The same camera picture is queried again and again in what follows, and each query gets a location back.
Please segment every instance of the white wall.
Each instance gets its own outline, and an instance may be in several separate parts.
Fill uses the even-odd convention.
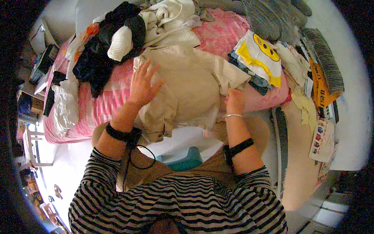
[[[339,122],[335,140],[339,142],[331,170],[360,170],[371,143],[371,90],[366,65],[348,24],[331,1],[306,0],[312,9],[306,27],[318,28],[336,60],[345,92],[337,99]]]
[[[75,6],[78,0],[52,0],[45,7],[35,23],[40,25],[40,17],[45,19],[49,31],[56,42],[61,45],[75,33]]]

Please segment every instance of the silver bracelet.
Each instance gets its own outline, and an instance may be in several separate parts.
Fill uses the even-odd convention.
[[[227,117],[230,117],[230,116],[238,116],[238,117],[242,118],[242,115],[239,115],[239,114],[226,114],[223,118],[227,118]]]

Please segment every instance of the bed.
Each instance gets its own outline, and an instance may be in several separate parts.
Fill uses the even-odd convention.
[[[213,16],[213,22],[202,22],[201,27],[193,28],[193,31],[200,39],[201,45],[196,47],[202,51],[222,56],[228,60],[227,53],[230,52],[242,38],[250,25],[244,17],[232,12],[221,9],[207,9]],[[68,48],[66,41],[60,48],[60,51],[53,64],[52,70],[58,70],[62,73],[67,72],[68,61],[65,59],[65,53]],[[133,74],[133,59],[127,60],[122,65],[114,68],[113,73],[103,94],[98,98],[92,98],[90,85],[88,83],[79,83],[79,121],[76,126],[69,129],[64,137],[61,137],[57,130],[52,115],[44,118],[45,138],[49,143],[63,144],[91,140],[93,130],[98,125],[109,121],[116,114],[119,107],[126,102],[126,97],[130,93],[130,85]],[[47,79],[47,93],[52,82],[53,72]],[[258,110],[270,109],[283,103],[288,97],[288,87],[286,78],[282,73],[281,87],[274,87],[268,91],[265,96],[261,96],[253,87],[247,86],[244,90],[245,112],[254,112]]]

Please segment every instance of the orange bag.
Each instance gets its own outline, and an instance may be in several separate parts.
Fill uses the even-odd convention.
[[[310,69],[312,70],[313,75],[313,100],[318,107],[326,107],[335,101],[340,95],[341,92],[330,95],[327,89],[326,81],[324,74],[322,73],[321,67],[319,64],[314,63],[311,59]]]

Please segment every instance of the hand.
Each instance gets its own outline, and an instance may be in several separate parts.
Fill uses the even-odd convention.
[[[149,68],[150,64],[151,60],[147,60],[145,63],[141,64],[139,69],[132,75],[130,96],[127,102],[139,108],[152,101],[164,84],[163,80],[158,80],[151,86],[151,79],[159,68],[159,65]]]
[[[243,92],[236,89],[228,89],[228,95],[225,100],[226,112],[228,114],[241,115],[244,111]]]

